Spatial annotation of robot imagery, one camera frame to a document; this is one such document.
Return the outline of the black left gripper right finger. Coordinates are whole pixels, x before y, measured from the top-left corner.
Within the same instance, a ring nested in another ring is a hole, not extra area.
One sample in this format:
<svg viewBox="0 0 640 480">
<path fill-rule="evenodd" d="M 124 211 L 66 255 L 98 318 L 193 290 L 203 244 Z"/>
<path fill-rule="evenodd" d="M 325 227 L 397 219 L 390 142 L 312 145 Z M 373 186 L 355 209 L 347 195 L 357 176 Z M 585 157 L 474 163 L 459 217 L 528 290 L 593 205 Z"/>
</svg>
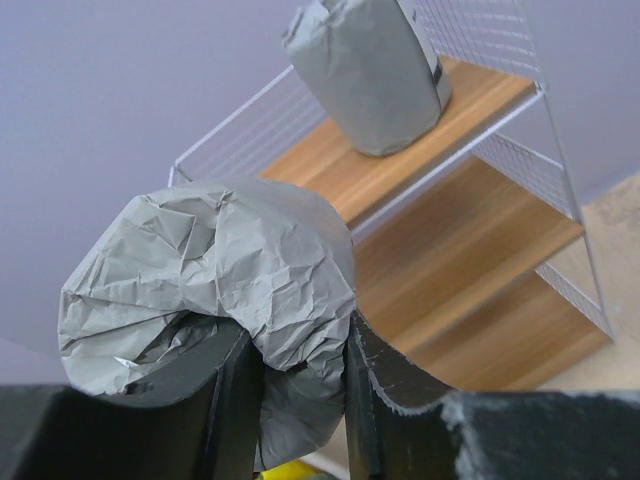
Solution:
<svg viewBox="0 0 640 480">
<path fill-rule="evenodd" d="M 351 478 L 638 478 L 638 392 L 456 390 L 380 338 L 359 311 L 350 322 Z"/>
</svg>

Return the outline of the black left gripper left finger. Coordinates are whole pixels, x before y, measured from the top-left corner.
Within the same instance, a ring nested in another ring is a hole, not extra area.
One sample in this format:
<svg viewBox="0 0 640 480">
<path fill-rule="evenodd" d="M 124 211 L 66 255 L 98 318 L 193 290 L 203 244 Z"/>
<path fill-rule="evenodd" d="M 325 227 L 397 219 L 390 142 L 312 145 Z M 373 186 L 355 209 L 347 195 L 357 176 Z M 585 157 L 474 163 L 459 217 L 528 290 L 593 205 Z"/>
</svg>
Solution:
<svg viewBox="0 0 640 480">
<path fill-rule="evenodd" d="M 215 335 L 127 387 L 1 388 L 4 479 L 249 479 L 260 415 L 260 356 L 246 331 Z"/>
</svg>

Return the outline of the grey roll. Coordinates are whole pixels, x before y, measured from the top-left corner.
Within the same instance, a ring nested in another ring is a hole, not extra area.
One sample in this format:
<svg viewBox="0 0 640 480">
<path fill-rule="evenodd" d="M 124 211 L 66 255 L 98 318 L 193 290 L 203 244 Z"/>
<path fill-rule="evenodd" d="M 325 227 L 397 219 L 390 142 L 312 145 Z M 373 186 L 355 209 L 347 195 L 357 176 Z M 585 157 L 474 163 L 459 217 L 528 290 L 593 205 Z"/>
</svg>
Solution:
<svg viewBox="0 0 640 480">
<path fill-rule="evenodd" d="M 358 152 L 384 157 L 431 131 L 453 93 L 414 1 L 311 1 L 282 45 Z"/>
<path fill-rule="evenodd" d="M 257 177 L 134 197 L 60 297 L 70 382 L 122 392 L 235 320 L 267 369 L 254 467 L 324 447 L 345 408 L 343 350 L 356 307 L 351 233 L 322 196 Z"/>
</svg>

